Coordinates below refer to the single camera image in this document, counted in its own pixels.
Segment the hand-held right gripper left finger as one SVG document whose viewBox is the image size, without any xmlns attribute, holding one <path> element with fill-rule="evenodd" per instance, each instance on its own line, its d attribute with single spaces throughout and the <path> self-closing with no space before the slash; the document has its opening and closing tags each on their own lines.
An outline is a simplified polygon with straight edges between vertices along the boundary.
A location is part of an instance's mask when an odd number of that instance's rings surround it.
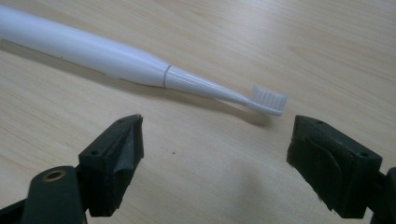
<svg viewBox="0 0 396 224">
<path fill-rule="evenodd" d="M 120 208 L 144 158 L 143 117 L 116 120 L 79 155 L 78 174 L 86 183 L 84 201 L 92 217 L 111 217 Z"/>
</svg>

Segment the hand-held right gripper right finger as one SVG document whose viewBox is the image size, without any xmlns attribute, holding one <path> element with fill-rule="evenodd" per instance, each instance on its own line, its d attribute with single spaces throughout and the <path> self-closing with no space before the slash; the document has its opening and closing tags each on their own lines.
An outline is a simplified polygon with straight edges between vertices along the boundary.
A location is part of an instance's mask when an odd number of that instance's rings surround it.
<svg viewBox="0 0 396 224">
<path fill-rule="evenodd" d="M 382 157 L 318 119 L 295 117 L 287 163 L 329 209 L 362 218 Z"/>
</svg>

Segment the white electric toothbrush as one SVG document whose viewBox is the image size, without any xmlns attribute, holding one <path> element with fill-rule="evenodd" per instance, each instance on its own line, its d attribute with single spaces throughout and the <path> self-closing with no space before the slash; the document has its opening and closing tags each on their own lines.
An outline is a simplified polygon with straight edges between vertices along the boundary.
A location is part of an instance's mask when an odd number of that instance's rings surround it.
<svg viewBox="0 0 396 224">
<path fill-rule="evenodd" d="M 281 116 L 287 96 L 254 87 L 249 97 L 141 49 L 0 5 L 0 38 L 134 83 L 184 91 Z"/>
</svg>

